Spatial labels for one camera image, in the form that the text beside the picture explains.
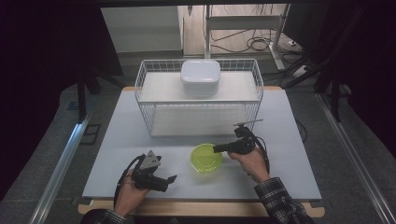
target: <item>yellow-green bowl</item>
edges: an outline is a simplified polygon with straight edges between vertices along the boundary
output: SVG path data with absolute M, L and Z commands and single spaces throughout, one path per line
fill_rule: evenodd
M 216 170 L 222 162 L 222 154 L 213 152 L 213 144 L 201 144 L 196 147 L 190 156 L 192 167 L 199 173 Z

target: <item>plaid sleeve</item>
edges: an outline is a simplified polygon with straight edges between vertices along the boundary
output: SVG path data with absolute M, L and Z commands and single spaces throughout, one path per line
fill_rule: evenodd
M 275 223 L 314 223 L 303 205 L 289 196 L 280 178 L 268 179 L 254 189 Z
M 123 224 L 125 223 L 125 220 L 125 217 L 122 217 L 111 210 L 106 210 L 102 219 L 96 224 Z

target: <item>human hand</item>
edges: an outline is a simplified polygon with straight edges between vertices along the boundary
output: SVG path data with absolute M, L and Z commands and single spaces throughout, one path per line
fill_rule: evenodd
M 255 147 L 251 152 L 246 155 L 241 155 L 235 152 L 228 152 L 232 160 L 239 161 L 242 169 L 251 175 L 251 178 L 257 183 L 270 178 L 267 168 L 265 166 L 262 152 L 258 147 Z
M 114 212 L 123 217 L 133 212 L 149 193 L 148 189 L 137 189 L 134 186 L 134 181 L 131 178 L 132 171 L 133 170 L 129 170 L 125 176 L 120 187 L 116 206 L 114 207 Z

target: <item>gray carpet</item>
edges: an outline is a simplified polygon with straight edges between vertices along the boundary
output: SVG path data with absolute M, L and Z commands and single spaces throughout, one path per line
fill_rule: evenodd
M 136 64 L 129 63 L 127 57 L 120 60 L 125 77 L 116 78 L 128 85 L 133 85 Z M 263 75 L 264 79 L 278 77 L 277 74 L 273 74 L 275 69 L 271 62 L 263 60 L 260 65 L 262 73 L 269 73 L 269 75 Z M 287 95 L 295 118 L 307 130 L 304 145 L 323 197 L 322 204 L 326 209 L 326 215 L 322 218 L 315 218 L 315 221 L 316 223 L 381 223 L 313 93 L 312 84 L 314 81 L 314 77 L 308 79 L 287 90 Z M 76 151 L 64 182 L 49 211 L 46 223 L 79 223 L 82 218 L 82 215 L 78 213 L 78 202 L 120 96 L 120 88 L 101 78 L 99 78 L 99 82 L 102 86 L 100 94 L 89 95 L 87 93 L 89 101 L 96 102 L 89 124 L 100 125 L 99 132 L 96 138 L 87 134 L 81 140 L 85 144 L 80 144 Z M 78 111 L 73 109 L 73 104 L 77 100 L 76 86 L 65 90 L 61 99 L 61 106 L 46 136 L 6 198 L 0 203 L 2 223 L 27 223 L 29 221 L 64 150 L 70 133 L 76 125 Z M 353 113 L 346 99 L 340 101 L 340 116 L 343 125 L 350 134 L 350 139 L 359 149 L 361 158 L 375 178 L 375 182 L 389 200 L 391 207 L 396 208 L 394 200 L 396 198 L 396 162 L 394 158 Z M 160 217 L 139 217 L 136 219 L 138 223 L 150 221 L 159 223 L 164 220 L 166 218 Z M 265 221 L 261 218 L 194 217 L 184 217 L 180 220 L 183 223 L 256 223 Z

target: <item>wire rack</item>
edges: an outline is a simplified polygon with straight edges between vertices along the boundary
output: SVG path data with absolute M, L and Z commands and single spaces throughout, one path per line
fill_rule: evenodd
M 256 60 L 215 60 L 222 85 L 209 98 L 183 92 L 179 77 L 186 61 L 145 60 L 140 65 L 135 97 L 152 136 L 234 134 L 233 124 L 257 117 L 263 85 Z

